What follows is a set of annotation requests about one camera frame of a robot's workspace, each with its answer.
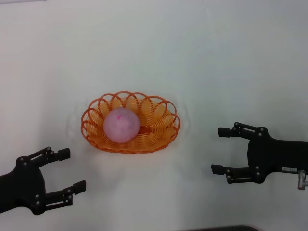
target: orange basket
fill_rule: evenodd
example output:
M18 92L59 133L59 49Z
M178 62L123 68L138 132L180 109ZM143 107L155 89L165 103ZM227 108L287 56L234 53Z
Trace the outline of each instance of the orange basket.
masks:
M138 135L126 143L112 142L103 131L104 119L117 107L129 108L140 120ZM83 137L95 148L111 153L152 153L164 149L174 141L179 129L180 118L172 102L138 92L105 94L92 101L81 118Z

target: white background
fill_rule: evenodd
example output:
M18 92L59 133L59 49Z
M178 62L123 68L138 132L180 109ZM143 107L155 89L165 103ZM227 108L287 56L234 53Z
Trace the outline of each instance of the white background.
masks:
M44 147L47 192L85 179L74 205L0 215L2 231L171 231L233 224L307 229L297 175L228 185L211 164L247 167L235 121L308 140L306 0L48 0L0 6L0 175ZM110 154L80 133L104 93L171 100L182 127L153 154Z

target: label sticker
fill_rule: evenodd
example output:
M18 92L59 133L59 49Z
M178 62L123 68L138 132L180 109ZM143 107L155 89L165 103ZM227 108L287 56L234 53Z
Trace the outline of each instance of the label sticker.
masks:
M291 168L291 167L282 167L281 171L286 171L286 172L297 172L297 168Z

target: pink balloon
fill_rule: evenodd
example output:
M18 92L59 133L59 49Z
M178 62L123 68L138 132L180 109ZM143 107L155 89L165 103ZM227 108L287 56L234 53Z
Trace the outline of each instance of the pink balloon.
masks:
M106 136L116 143L126 143L139 131L140 121L130 109L119 107L108 113L104 120L103 130Z

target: oval basket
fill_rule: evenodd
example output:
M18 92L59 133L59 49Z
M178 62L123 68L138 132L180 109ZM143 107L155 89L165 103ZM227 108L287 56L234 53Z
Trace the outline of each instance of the oval basket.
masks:
M121 144L112 142L103 131L104 119L117 107L131 109L140 120L138 135ZM81 118L83 137L95 148L112 153L152 153L164 149L174 141L179 129L180 118L172 102L138 92L105 94L92 101Z

